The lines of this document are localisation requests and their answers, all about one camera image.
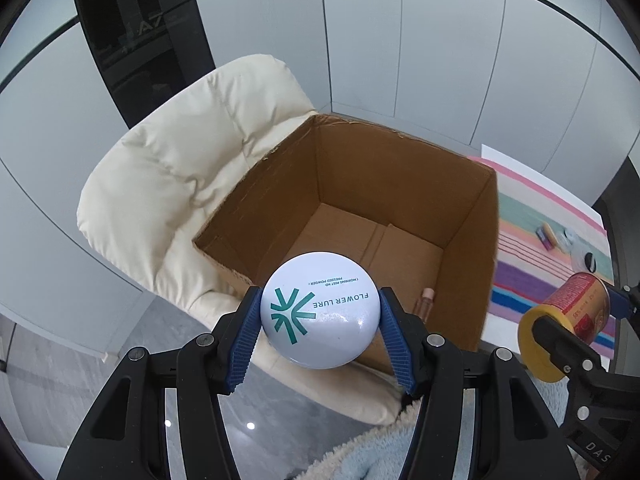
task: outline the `white padded chair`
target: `white padded chair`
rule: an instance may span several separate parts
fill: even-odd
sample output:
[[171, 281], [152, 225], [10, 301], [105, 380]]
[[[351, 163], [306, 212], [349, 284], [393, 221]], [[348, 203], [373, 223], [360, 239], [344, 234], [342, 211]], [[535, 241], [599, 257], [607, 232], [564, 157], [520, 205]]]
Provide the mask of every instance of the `white padded chair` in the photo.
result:
[[[84, 185], [78, 227], [91, 247], [151, 292], [213, 329], [239, 298], [191, 239], [243, 175], [315, 114], [283, 62], [236, 59], [127, 132]], [[308, 370], [260, 334], [252, 362], [336, 412], [392, 423], [400, 392], [358, 364]]]

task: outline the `cardboard box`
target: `cardboard box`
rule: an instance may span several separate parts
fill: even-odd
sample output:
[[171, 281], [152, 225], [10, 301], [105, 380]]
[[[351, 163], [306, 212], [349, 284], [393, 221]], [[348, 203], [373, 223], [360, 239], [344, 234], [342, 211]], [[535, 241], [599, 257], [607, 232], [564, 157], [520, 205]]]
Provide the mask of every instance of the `cardboard box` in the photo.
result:
[[[476, 350], [497, 236], [494, 170], [384, 126], [316, 115], [249, 171], [194, 244], [242, 293], [310, 251], [358, 262], [409, 311], [434, 288], [428, 330]], [[392, 373], [380, 334], [357, 360]]]

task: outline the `orange can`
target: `orange can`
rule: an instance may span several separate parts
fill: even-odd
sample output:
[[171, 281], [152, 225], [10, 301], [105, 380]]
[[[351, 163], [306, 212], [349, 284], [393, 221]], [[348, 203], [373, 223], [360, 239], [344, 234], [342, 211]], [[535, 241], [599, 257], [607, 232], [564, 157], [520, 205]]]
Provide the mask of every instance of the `orange can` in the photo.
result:
[[574, 274], [542, 304], [522, 316], [518, 325], [518, 344], [524, 364], [541, 381], [559, 381], [564, 374], [533, 339], [531, 330], [535, 320], [551, 316], [581, 341], [591, 344], [606, 325], [610, 309], [609, 291], [604, 283], [588, 272]]

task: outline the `yellow lid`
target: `yellow lid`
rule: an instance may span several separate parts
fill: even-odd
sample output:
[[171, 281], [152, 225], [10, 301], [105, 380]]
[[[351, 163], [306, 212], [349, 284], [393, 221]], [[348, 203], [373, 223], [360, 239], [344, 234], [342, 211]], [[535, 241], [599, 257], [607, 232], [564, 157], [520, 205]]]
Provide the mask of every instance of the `yellow lid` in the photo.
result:
[[518, 324], [520, 355], [522, 356], [522, 361], [527, 365], [527, 368], [531, 370], [534, 377], [545, 381], [545, 383], [557, 383], [564, 377], [564, 374], [551, 363], [549, 360], [549, 352], [536, 343], [531, 333], [533, 323], [542, 316], [551, 316], [569, 332], [574, 333], [574, 328], [571, 326], [571, 323], [559, 309], [547, 304], [535, 306], [522, 316]]

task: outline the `blue gripper pad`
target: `blue gripper pad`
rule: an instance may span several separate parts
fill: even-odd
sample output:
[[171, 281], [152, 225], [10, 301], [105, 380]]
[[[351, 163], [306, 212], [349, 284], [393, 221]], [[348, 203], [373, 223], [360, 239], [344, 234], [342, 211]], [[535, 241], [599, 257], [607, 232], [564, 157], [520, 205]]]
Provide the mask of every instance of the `blue gripper pad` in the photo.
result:
[[380, 289], [380, 333], [385, 342], [391, 366], [396, 379], [408, 394], [416, 390], [414, 359], [409, 343], [396, 316], [403, 316], [404, 310], [390, 287]]
[[251, 354], [254, 352], [255, 342], [258, 341], [262, 327], [260, 322], [261, 299], [262, 289], [252, 286], [236, 311], [235, 316], [244, 316], [244, 319], [229, 349], [225, 376], [225, 387], [229, 392], [234, 391], [236, 386], [244, 381]]

